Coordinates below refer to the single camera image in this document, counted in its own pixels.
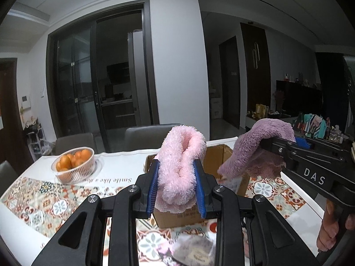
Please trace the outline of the person's right hand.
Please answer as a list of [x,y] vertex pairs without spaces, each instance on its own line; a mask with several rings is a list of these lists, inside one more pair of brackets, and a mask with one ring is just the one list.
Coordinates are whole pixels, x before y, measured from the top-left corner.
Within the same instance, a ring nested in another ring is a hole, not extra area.
[[336,244],[336,235],[339,232],[339,223],[335,218],[335,205],[332,201],[326,201],[322,224],[316,240],[319,251],[327,252]]

